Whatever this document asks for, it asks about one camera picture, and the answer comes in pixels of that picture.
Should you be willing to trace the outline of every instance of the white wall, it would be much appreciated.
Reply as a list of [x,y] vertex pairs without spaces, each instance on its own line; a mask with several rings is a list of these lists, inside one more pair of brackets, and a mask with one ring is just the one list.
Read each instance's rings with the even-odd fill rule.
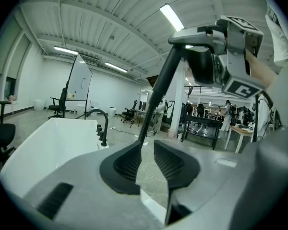
[[42,62],[43,58],[39,45],[32,43],[19,69],[15,88],[17,100],[13,104],[5,106],[5,114],[33,106],[38,90],[37,80]]
[[[71,64],[44,60],[39,78],[39,95],[45,98],[45,106],[52,104],[50,97],[60,97],[71,69]],[[93,71],[88,102],[97,102],[99,108],[105,112],[108,112],[109,107],[115,107],[116,113],[122,113],[125,108],[131,108],[135,100],[139,100],[139,95],[139,85]],[[78,103],[85,104],[85,102],[67,102],[66,109],[74,110]]]
[[[43,60],[38,78],[38,97],[45,99],[45,107],[53,105],[51,97],[60,98],[62,89],[66,86],[72,65],[53,60]],[[74,110],[75,102],[67,102],[66,109]]]
[[[173,80],[168,88],[167,94],[165,95],[165,99],[167,100],[167,102],[175,100],[176,87],[177,87],[177,72],[175,72]],[[182,102],[186,104],[187,94],[184,91],[184,89],[182,89],[181,95],[182,95]]]
[[147,102],[148,92],[141,92],[140,102]]

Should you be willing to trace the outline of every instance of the black vent slot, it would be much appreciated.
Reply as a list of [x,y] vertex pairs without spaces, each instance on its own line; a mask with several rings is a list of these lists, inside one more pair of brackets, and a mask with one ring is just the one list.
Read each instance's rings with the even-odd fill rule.
[[140,187],[135,180],[141,160],[141,143],[136,141],[106,157],[99,167],[100,176],[118,193],[139,195]]
[[141,150],[133,148],[114,162],[114,169],[122,177],[134,181],[141,164]]
[[154,141],[155,162],[168,181],[169,194],[177,188],[187,187],[198,175],[200,165],[198,161],[177,149]]
[[58,184],[37,207],[38,212],[52,220],[70,194],[72,188],[73,185],[67,183]]

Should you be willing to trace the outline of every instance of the window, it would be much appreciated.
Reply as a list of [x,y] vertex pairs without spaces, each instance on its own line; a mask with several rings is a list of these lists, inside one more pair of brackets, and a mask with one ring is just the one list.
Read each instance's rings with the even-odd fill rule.
[[22,60],[24,59],[25,52],[29,48],[29,45],[29,40],[26,38],[25,35],[23,35],[15,49],[11,64],[9,66],[9,78],[17,79],[19,68],[21,66]]
[[21,28],[14,17],[7,19],[0,30],[0,74],[3,73],[5,61],[20,32]]
[[5,82],[5,88],[4,88],[4,98],[9,99],[10,95],[15,94],[15,85],[16,85],[16,79],[13,78],[6,78]]

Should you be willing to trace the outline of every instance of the wooden table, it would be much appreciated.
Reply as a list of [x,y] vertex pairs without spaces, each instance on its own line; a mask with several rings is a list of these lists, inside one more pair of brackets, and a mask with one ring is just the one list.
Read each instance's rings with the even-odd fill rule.
[[252,133],[252,132],[249,132],[249,131],[246,131],[246,130],[243,130],[243,129],[241,129],[241,128],[239,128],[239,127],[236,127],[236,126],[230,126],[230,128],[229,128],[229,134],[228,134],[228,137],[227,137],[227,141],[226,141],[224,150],[227,149],[227,146],[228,146],[228,143],[229,143],[229,138],[230,138],[230,135],[231,135],[231,131],[232,131],[232,130],[235,131],[235,132],[237,132],[238,134],[240,134],[240,139],[239,139],[239,142],[238,142],[236,151],[235,151],[235,153],[239,153],[240,147],[241,147],[241,144],[242,144],[242,141],[243,141],[243,137],[244,137],[244,136],[252,137],[253,133]]

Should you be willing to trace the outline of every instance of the whiteboard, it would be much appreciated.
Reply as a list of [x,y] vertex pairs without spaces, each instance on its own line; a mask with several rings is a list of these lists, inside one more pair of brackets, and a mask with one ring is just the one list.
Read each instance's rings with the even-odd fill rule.
[[91,78],[91,70],[78,54],[69,76],[66,100],[85,101]]

